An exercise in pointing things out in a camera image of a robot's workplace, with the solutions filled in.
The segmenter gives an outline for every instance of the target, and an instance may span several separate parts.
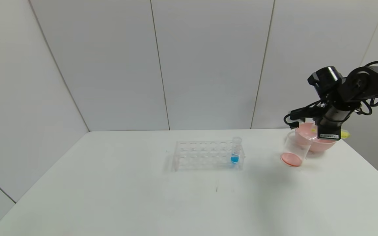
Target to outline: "pink bowl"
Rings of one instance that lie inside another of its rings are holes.
[[[307,139],[312,139],[317,137],[316,132],[312,132],[312,126],[313,123],[303,123],[300,124],[298,128],[295,129],[297,138],[299,140],[306,141]],[[331,146],[333,146],[336,143],[336,141],[332,140],[325,140],[325,139],[313,139],[312,146],[310,147],[310,151],[326,151]]]

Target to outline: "black cable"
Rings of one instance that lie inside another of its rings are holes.
[[[366,64],[365,66],[371,66],[371,65],[374,65],[374,64],[378,64],[378,60],[372,61],[372,62]],[[371,107],[373,107],[373,108],[375,108],[376,106],[378,106],[378,102],[374,103],[374,101],[375,101],[375,98],[372,98],[372,99],[370,100],[370,104],[369,104],[369,106],[371,106]]]
[[[284,116],[284,123],[288,126],[290,126],[290,124],[287,122],[287,118],[291,115],[291,112],[288,113],[286,116]]]
[[[370,99],[370,106],[371,106],[372,108],[375,108],[375,107],[378,106],[378,102],[374,103],[374,101],[375,101],[375,98]]]
[[[361,111],[359,111],[357,114],[358,115],[371,115],[372,114],[372,108],[371,108],[371,106],[369,105],[369,103],[367,101],[363,101],[363,103],[366,105],[366,107],[368,109],[368,113],[367,112],[363,112],[363,110],[361,109]]]
[[[303,109],[309,108],[310,106],[315,107],[315,106],[317,106],[321,101],[322,101],[322,100],[318,100],[318,101],[315,101],[314,103],[310,103],[309,105],[307,105],[307,106],[301,108],[301,109],[300,109],[299,111],[297,111],[297,112],[300,112],[300,111],[302,111]],[[290,124],[287,122],[287,118],[288,118],[290,115],[292,115],[292,112],[290,112],[290,113],[288,113],[287,115],[284,116],[284,123],[285,123],[286,125],[288,125],[288,126],[289,126]]]
[[[367,63],[365,66],[371,66],[371,65],[374,65],[374,64],[378,64],[378,60]]]

